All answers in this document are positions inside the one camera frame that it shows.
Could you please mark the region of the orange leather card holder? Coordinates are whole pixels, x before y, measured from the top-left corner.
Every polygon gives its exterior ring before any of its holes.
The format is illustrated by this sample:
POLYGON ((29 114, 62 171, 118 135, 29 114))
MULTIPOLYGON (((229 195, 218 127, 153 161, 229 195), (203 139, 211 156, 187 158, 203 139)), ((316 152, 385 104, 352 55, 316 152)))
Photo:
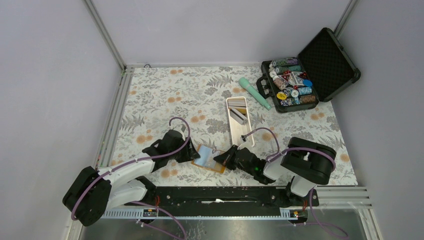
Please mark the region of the orange leather card holder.
POLYGON ((214 157, 217 157, 223 154, 224 153, 223 151, 212 149, 210 147, 207 147, 201 144, 198 146, 197 152, 200 155, 200 157, 192 160, 191 161, 192 165, 195 165, 197 167, 203 168, 208 171, 217 172, 220 174, 225 172, 226 168, 222 164, 214 160, 214 157))

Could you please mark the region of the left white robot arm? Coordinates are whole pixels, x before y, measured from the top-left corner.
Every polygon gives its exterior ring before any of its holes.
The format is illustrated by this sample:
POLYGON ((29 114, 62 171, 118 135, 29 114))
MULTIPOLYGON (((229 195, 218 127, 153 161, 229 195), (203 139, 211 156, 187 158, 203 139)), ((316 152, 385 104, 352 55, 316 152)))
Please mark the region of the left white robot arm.
POLYGON ((62 204, 73 220, 88 227, 115 207, 134 201, 144 206, 152 204, 155 192, 142 177, 165 167, 170 160, 185 163, 198 158, 200 154, 191 138, 171 129, 143 149, 139 159, 99 170, 85 167, 65 193, 62 204))

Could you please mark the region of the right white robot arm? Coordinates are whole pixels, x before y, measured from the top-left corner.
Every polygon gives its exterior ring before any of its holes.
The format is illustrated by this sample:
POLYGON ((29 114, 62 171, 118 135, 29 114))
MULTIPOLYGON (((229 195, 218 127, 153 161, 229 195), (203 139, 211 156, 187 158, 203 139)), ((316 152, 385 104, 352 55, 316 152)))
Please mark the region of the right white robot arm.
POLYGON ((285 172, 294 173, 286 198, 291 205, 299 206, 315 186, 329 183, 336 169, 336 155, 329 146, 292 137, 287 148, 269 160, 260 159, 248 148, 237 145, 213 160, 229 170, 239 169, 264 185, 274 183, 285 172))

